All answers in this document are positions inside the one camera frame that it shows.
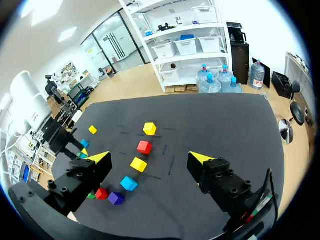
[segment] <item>office chair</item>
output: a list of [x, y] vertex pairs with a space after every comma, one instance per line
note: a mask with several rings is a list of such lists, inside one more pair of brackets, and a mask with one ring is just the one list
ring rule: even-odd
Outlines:
[[294, 95], [299, 93], [301, 90], [300, 84], [297, 81], [294, 81], [291, 85], [291, 98], [290, 98], [290, 110], [292, 113], [293, 118], [289, 121], [286, 119], [281, 119], [279, 121], [279, 131], [283, 140], [290, 144], [294, 140], [294, 130], [292, 125], [294, 122], [302, 126], [305, 123], [305, 115], [304, 111], [302, 110], [301, 106], [296, 102], [293, 101]]

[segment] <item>chair base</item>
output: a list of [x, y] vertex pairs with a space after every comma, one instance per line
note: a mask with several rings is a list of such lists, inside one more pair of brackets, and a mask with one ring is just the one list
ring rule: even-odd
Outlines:
[[290, 122], [286, 119], [281, 119], [279, 121], [279, 131], [281, 134], [282, 139], [287, 143], [290, 144], [294, 140], [294, 130], [290, 126]]

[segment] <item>water bottle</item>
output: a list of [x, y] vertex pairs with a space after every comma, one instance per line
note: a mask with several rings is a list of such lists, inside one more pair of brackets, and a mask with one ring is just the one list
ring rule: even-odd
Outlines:
[[203, 81], [199, 85], [199, 93], [207, 94], [207, 93], [220, 93], [221, 92], [221, 84], [217, 81], [217, 79], [213, 79], [213, 75], [209, 73], [207, 75], [207, 80]]
[[230, 84], [231, 78], [234, 77], [234, 75], [228, 71], [228, 66], [223, 65], [223, 71], [218, 72], [217, 79], [223, 86], [224, 84]]
[[254, 89], [261, 89], [264, 84], [265, 68], [261, 66], [260, 60], [257, 60], [251, 66], [250, 85]]
[[207, 70], [207, 65], [202, 65], [202, 70], [196, 74], [196, 84], [200, 86], [200, 83], [207, 80], [208, 74], [212, 74], [211, 71]]
[[234, 93], [234, 94], [243, 94], [244, 90], [241, 86], [237, 84], [237, 78], [232, 77], [231, 78], [231, 84], [225, 84], [222, 86], [222, 92], [223, 93]]

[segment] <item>black table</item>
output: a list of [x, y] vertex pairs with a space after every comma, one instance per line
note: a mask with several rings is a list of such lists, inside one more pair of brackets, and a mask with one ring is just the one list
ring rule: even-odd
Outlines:
[[[155, 136], [144, 134], [146, 122], [157, 126]], [[95, 135], [89, 132], [91, 125], [98, 129]], [[122, 205], [86, 199], [75, 216], [92, 229], [185, 240], [208, 240], [223, 233], [230, 217], [209, 194], [201, 193], [187, 170], [189, 151], [225, 158], [238, 176], [251, 181], [253, 192], [262, 187], [267, 169], [272, 168], [281, 201], [282, 140], [269, 102], [258, 94], [181, 94], [95, 103], [75, 127], [75, 137], [90, 142], [90, 156], [111, 152], [113, 169], [102, 187], [125, 196]], [[141, 140], [152, 143], [150, 156], [137, 151]], [[73, 146], [69, 149], [77, 152]], [[134, 157], [148, 163], [144, 173], [130, 167]], [[65, 173], [69, 161], [64, 154], [57, 156], [52, 168], [55, 178]], [[138, 182], [133, 192], [120, 185], [125, 176]], [[266, 228], [274, 217], [272, 209], [264, 219]]]

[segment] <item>red cube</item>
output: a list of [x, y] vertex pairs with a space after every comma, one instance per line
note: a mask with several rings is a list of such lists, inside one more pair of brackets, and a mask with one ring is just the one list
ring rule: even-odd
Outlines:
[[137, 150], [142, 154], [149, 155], [152, 149], [152, 145], [148, 141], [140, 141]]
[[109, 196], [109, 194], [103, 188], [99, 188], [99, 190], [96, 191], [96, 193], [95, 193], [95, 197], [100, 200], [105, 200], [105, 199], [107, 199], [108, 196]]

